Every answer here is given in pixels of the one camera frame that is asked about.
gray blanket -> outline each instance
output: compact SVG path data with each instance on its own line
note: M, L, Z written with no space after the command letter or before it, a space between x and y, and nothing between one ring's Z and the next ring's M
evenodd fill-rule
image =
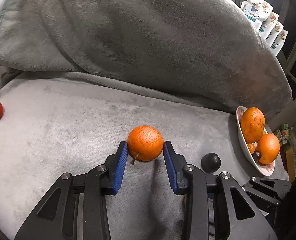
M157 128L199 168L215 152L222 160L216 174L228 171L241 185L260 176L241 152L235 115L125 82L109 88L115 82L87 73L24 73L0 90L0 228L10 240L63 172L103 163L138 125ZM271 178L288 179L280 156ZM182 200L170 189L162 155L135 165L129 157L121 190L107 198L112 239L180 239ZM81 223L78 229L80 240Z
M8 0L0 65L80 71L269 121L291 90L276 57L231 0Z

gray fabric surface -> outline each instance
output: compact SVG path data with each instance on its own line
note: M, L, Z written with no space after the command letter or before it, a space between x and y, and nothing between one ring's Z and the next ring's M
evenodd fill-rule
M0 65L86 71L269 121L291 98L266 42L231 0L8 0Z
M114 82L87 73L23 73L0 90L0 228L10 240L63 172L103 163L138 125L157 128L197 167L215 152L222 160L216 174L228 171L241 185L260 176L241 152L235 115L170 102L150 89L137 87L141 96L107 87ZM180 239L183 198L170 189L162 155L133 166L130 159L121 190L107 197L112 239ZM280 156L271 178L288 179Z

orange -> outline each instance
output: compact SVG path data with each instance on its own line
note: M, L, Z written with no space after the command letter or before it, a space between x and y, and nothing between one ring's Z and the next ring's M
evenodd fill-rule
M250 151L250 154L253 154L255 152L255 146L252 143L248 143L247 147Z
M240 128L246 143L254 143L263 135L264 114L255 107L248 108L241 117Z
M261 153L261 158L259 160L262 164L272 163L279 154L279 140L277 136L272 133L264 134L256 146L256 150Z
M134 128L128 135L128 151L135 160L151 161L162 152L164 140L155 128L142 125Z

